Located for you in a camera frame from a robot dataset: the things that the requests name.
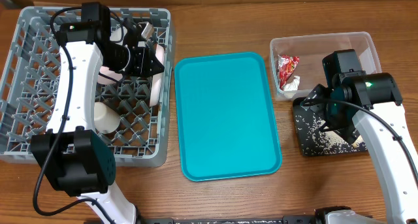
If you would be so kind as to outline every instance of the red snack package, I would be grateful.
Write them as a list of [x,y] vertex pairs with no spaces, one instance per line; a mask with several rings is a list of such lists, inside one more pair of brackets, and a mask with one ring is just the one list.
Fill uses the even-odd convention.
[[296,66],[299,63],[299,57],[290,57],[287,55],[279,56],[278,65],[278,78],[280,80],[280,89],[283,90],[283,86],[290,78]]

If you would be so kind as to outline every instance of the black cable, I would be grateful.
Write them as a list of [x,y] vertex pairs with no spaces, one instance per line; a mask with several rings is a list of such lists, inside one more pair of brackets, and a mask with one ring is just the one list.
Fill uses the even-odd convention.
[[305,99],[303,100],[300,105],[301,106],[313,106],[319,103],[337,103],[337,104],[343,104],[346,106],[349,106],[351,108],[357,109],[357,110],[361,110],[369,115],[371,115],[373,118],[375,118],[376,120],[378,120],[383,126],[385,126],[385,128],[387,130],[389,130],[389,132],[392,133],[392,135],[394,136],[394,139],[398,141],[400,147],[402,148],[402,150],[405,153],[406,159],[408,160],[408,163],[410,164],[413,176],[415,178],[415,183],[417,184],[418,187],[418,171],[417,171],[417,167],[415,166],[415,163],[413,162],[411,153],[408,151],[404,141],[402,140],[402,137],[399,136],[399,134],[388,124],[386,123],[385,120],[383,120],[382,118],[380,118],[377,114],[361,107],[361,106],[357,106],[356,104],[353,103],[348,103],[345,101],[339,101],[339,100],[334,100],[334,99]]
[[[51,17],[51,22],[50,22],[50,27],[51,27],[51,32],[56,35],[56,31],[54,29],[54,19],[58,16],[58,14],[65,12],[65,11],[69,11],[69,10],[74,10],[74,9],[81,9],[81,7],[74,7],[74,8],[64,8],[58,12],[56,12],[52,17]],[[32,203],[33,203],[33,207],[35,209],[35,211],[42,215],[42,216],[53,216],[56,214],[59,214],[73,206],[76,206],[77,204],[80,204],[82,202],[91,202],[92,205],[96,205],[97,208],[102,212],[102,214],[104,215],[104,217],[106,218],[106,220],[111,223],[114,224],[114,221],[112,220],[112,218],[110,218],[110,216],[106,213],[106,210],[97,202],[97,200],[92,199],[92,198],[84,198],[84,199],[79,199],[76,200],[58,210],[52,211],[52,212],[45,212],[42,211],[39,206],[38,206],[38,194],[39,194],[39,188],[40,188],[40,184],[42,183],[42,179],[44,177],[45,174],[45,170],[49,164],[49,162],[51,161],[52,155],[54,154],[54,152],[57,150],[57,145],[58,145],[58,141],[59,138],[64,130],[64,126],[65,126],[65,122],[67,120],[69,120],[68,118],[68,111],[69,111],[69,107],[70,107],[70,100],[71,100],[71,93],[72,93],[72,83],[73,83],[73,70],[74,67],[72,65],[72,61],[71,61],[71,56],[70,53],[68,52],[67,47],[62,46],[62,49],[65,52],[65,55],[67,56],[68,59],[68,64],[69,64],[69,86],[68,86],[68,92],[67,92],[67,99],[65,100],[65,107],[64,107],[64,111],[63,111],[63,117],[61,120],[61,125],[59,126],[59,130],[57,133],[57,136],[55,137],[54,142],[52,143],[52,147],[50,149],[50,151],[48,152],[48,155],[46,156],[45,162],[42,165],[42,168],[40,170],[39,176],[38,176],[38,180],[35,186],[35,190],[33,192],[33,199],[32,199]]]
[[119,42],[122,42],[123,41],[123,22],[120,20],[120,18],[119,18],[119,16],[115,13],[115,12],[113,12],[113,11],[110,11],[110,13],[113,15],[113,19],[115,19],[117,22],[119,22],[119,24],[120,24],[120,29],[121,29],[121,35],[120,35],[120,40],[118,40],[118,41],[111,41],[111,42],[113,42],[113,43],[119,43]]
[[112,77],[109,77],[109,76],[107,76],[107,75],[105,75],[105,74],[102,74],[102,73],[100,73],[99,72],[99,76],[102,76],[103,78],[106,78],[106,79],[108,79],[108,80],[111,80],[111,81],[114,81],[114,82],[116,82],[116,83],[120,83],[120,81],[119,80],[115,80],[115,79],[113,79]]

